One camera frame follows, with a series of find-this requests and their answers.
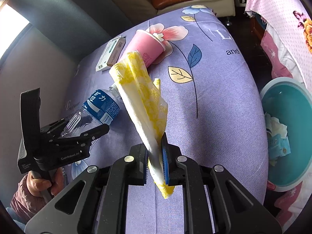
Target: beige sofa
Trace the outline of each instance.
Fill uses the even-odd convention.
[[[153,6],[155,0],[112,0],[134,23],[139,24],[157,15],[192,5],[205,5],[214,10],[217,17],[235,16],[234,0],[188,0],[169,5],[162,9]]]

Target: window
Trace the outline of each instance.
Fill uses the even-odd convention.
[[[0,58],[29,21],[5,5],[0,11]]]

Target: human hand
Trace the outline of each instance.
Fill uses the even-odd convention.
[[[27,176],[27,188],[29,192],[36,197],[42,197],[41,191],[44,191],[51,187],[51,194],[57,195],[64,188],[64,176],[62,168],[58,168],[52,178],[53,185],[49,180],[43,178],[33,178],[32,172],[28,173]]]

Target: polka dot fabric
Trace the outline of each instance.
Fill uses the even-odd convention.
[[[309,15],[299,0],[247,0],[246,12],[254,11],[264,17],[275,29],[281,41],[288,49],[299,67],[305,86],[312,93],[312,48],[306,41],[307,32],[312,25],[307,24]],[[301,18],[298,19],[294,12],[304,14],[308,20],[304,27],[298,27]]]

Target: red label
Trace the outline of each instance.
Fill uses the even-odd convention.
[[[267,183],[266,183],[266,188],[267,189],[269,189],[269,190],[275,190],[275,188],[276,188],[276,185],[274,185],[272,182],[270,182],[270,181],[267,181]]]

